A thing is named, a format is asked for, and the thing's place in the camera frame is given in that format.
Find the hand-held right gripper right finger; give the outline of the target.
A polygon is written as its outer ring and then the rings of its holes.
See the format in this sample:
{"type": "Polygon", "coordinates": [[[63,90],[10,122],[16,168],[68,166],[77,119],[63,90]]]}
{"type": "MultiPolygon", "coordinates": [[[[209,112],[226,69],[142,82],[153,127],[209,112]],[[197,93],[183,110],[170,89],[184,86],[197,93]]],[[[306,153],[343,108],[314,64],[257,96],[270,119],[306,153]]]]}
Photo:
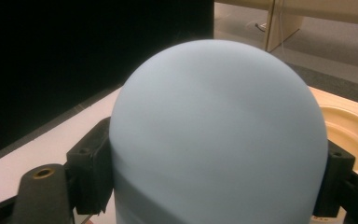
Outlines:
{"type": "Polygon", "coordinates": [[[338,192],[351,175],[355,157],[332,141],[328,141],[328,157],[324,178],[313,209],[315,217],[337,217],[338,192]]]}

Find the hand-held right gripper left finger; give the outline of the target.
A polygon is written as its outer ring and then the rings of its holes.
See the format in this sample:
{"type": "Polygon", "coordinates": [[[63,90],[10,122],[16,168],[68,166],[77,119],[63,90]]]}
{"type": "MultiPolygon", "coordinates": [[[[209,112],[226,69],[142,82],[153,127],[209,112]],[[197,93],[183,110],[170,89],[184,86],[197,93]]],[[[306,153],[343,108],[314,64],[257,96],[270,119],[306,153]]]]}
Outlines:
{"type": "Polygon", "coordinates": [[[102,119],[66,153],[70,201],[79,215],[105,212],[113,192],[109,126],[110,118],[102,119]]]}

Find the cream ringed cup orange beak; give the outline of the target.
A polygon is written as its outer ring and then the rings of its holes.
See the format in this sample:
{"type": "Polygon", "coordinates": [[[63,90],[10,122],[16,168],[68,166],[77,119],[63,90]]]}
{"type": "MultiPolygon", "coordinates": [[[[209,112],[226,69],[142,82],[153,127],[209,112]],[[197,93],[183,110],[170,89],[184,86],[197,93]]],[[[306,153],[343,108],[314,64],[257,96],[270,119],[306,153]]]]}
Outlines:
{"type": "Polygon", "coordinates": [[[358,115],[343,108],[322,106],[328,139],[355,157],[358,171],[358,115]]]}

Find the light blue hairbrush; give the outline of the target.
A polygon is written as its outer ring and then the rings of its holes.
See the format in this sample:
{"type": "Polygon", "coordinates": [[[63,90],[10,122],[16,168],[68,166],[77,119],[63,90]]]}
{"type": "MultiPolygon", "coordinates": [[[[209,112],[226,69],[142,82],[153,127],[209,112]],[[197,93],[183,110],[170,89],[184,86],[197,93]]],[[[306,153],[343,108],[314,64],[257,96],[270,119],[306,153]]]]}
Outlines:
{"type": "Polygon", "coordinates": [[[117,224],[310,224],[324,118],[263,50],[202,40],[162,51],[124,84],[109,133],[117,224]]]}

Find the black curtain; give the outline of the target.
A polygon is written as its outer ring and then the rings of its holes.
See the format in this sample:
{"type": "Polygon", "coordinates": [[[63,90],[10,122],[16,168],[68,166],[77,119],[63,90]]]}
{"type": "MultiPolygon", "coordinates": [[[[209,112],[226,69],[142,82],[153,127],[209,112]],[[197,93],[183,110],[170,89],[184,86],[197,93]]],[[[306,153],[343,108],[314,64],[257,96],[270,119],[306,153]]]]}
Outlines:
{"type": "Polygon", "coordinates": [[[213,37],[213,13],[214,0],[0,0],[0,150],[154,53],[213,37]]]}

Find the beige wooden furniture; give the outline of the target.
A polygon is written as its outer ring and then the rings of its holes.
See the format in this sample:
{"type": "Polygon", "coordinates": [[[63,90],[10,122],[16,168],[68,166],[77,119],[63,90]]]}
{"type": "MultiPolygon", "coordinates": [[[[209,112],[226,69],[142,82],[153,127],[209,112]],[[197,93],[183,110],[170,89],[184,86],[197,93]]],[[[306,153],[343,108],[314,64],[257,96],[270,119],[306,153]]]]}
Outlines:
{"type": "Polygon", "coordinates": [[[280,46],[300,29],[305,17],[358,24],[358,0],[214,0],[216,3],[266,10],[262,49],[280,46]]]}

